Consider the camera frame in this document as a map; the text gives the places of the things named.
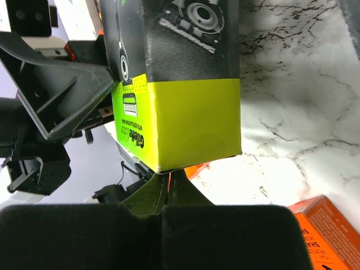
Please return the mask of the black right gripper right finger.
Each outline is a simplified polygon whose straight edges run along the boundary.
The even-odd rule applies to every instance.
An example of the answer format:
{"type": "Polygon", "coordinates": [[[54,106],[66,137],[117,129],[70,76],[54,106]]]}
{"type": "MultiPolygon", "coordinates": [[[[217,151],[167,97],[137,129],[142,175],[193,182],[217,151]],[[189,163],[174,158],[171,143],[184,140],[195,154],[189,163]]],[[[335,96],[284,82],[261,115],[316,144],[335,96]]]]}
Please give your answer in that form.
{"type": "Polygon", "coordinates": [[[282,206],[167,207],[164,269],[312,269],[301,229],[282,206]]]}

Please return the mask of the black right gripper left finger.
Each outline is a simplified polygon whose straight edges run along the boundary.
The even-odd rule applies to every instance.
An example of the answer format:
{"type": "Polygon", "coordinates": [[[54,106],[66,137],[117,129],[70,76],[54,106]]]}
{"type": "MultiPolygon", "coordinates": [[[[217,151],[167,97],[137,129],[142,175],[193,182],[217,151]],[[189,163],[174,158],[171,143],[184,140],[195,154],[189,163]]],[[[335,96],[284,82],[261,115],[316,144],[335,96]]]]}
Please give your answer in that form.
{"type": "Polygon", "coordinates": [[[160,269],[159,232],[120,204],[1,210],[2,269],[160,269]]]}

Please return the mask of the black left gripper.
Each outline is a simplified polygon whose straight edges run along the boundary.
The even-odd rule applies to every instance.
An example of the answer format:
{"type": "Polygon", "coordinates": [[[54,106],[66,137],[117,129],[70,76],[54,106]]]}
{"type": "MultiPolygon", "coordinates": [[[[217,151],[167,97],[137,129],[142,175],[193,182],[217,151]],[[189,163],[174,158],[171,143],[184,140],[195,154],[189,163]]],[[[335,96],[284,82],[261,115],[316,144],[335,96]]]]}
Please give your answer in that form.
{"type": "Polygon", "coordinates": [[[10,193],[48,196],[71,175],[65,143],[113,119],[115,82],[102,36],[71,40],[61,49],[37,49],[27,38],[48,38],[57,25],[47,1],[7,1],[11,30],[1,33],[1,62],[16,84],[1,98],[1,158],[10,193]]]}

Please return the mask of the black green razor box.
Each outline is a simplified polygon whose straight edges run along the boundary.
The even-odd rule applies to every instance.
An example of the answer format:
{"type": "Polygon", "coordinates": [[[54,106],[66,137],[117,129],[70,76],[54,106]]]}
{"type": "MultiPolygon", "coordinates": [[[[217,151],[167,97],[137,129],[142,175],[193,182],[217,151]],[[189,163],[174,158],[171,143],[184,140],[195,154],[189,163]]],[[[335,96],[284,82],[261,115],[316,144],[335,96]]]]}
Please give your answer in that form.
{"type": "Polygon", "coordinates": [[[101,1],[117,141],[155,173],[241,153],[238,1],[101,1]]]}

